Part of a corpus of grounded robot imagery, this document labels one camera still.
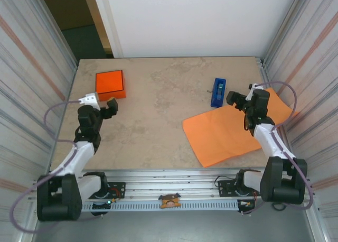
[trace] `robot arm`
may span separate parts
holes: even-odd
[[[100,108],[96,93],[87,94],[79,101],[84,105],[78,109],[80,126],[75,131],[76,147],[50,173],[56,175],[37,189],[37,217],[40,221],[76,220],[84,201],[94,193],[103,196],[108,190],[103,172],[86,173],[82,178],[80,173],[100,145],[103,120],[116,115],[117,102],[109,100],[108,108]]]
[[[305,160],[296,159],[279,137],[274,128],[275,123],[267,117],[267,105],[270,93],[256,84],[249,86],[248,96],[231,91],[227,96],[229,105],[243,110],[244,128],[259,142],[268,162],[264,173],[252,170],[241,170],[237,174],[237,186],[252,188],[261,193],[263,201],[301,204],[304,200],[305,182],[292,166],[288,157],[293,159],[306,176]],[[286,171],[291,179],[283,179]]]

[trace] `blue object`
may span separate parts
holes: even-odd
[[[211,106],[212,107],[221,107],[223,106],[224,93],[226,91],[225,79],[216,78],[215,83],[212,87],[212,97],[211,97]]]

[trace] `orange towel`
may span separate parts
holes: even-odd
[[[292,111],[281,101],[272,88],[268,116],[278,124]],[[213,111],[183,121],[183,130],[203,167],[217,164],[231,157],[260,149],[260,145],[243,127],[244,112],[225,105]]]

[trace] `orange box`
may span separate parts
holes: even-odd
[[[100,101],[107,101],[109,98],[125,98],[126,90],[122,70],[97,73],[96,92]]]

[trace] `striped wall panel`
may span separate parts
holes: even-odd
[[[278,49],[265,59],[270,80],[291,84],[300,112],[287,126],[332,241],[338,241],[338,0],[305,0]],[[274,86],[290,106],[287,88]]]
[[[0,27],[0,241],[12,241],[10,206],[50,161],[43,115],[66,99],[77,65],[42,0],[0,0]],[[63,109],[48,117],[55,133]],[[21,203],[16,219],[24,213]]]

